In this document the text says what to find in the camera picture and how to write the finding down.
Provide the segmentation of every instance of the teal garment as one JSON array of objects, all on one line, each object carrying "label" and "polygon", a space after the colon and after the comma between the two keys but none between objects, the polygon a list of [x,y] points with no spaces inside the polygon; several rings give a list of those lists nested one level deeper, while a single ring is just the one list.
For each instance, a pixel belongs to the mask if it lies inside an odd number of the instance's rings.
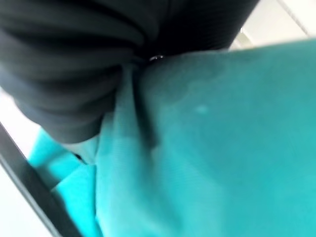
[{"label": "teal garment", "polygon": [[83,236],[316,235],[316,41],[123,68],[96,166],[30,159]]}]

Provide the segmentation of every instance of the black ribbed fabric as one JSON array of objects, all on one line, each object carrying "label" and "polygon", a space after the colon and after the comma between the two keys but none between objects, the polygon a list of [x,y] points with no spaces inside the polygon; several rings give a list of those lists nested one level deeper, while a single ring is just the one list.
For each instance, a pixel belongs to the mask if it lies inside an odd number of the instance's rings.
[{"label": "black ribbed fabric", "polygon": [[81,142],[113,109],[120,64],[228,47],[255,3],[0,1],[0,85],[53,138]]}]

